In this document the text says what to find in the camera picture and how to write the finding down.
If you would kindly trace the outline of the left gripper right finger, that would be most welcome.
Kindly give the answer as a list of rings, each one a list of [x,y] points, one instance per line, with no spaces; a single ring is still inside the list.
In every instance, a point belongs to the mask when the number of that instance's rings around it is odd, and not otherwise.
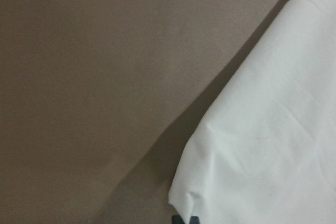
[[[191,216],[189,224],[200,224],[200,223],[199,223],[199,222],[200,222],[199,220],[200,220],[200,219],[199,219],[198,216]]]

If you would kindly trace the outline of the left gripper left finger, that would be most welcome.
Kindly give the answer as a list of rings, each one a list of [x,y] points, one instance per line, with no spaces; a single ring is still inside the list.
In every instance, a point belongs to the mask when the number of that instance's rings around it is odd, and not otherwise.
[[[183,224],[183,219],[180,215],[173,215],[171,218],[172,224]]]

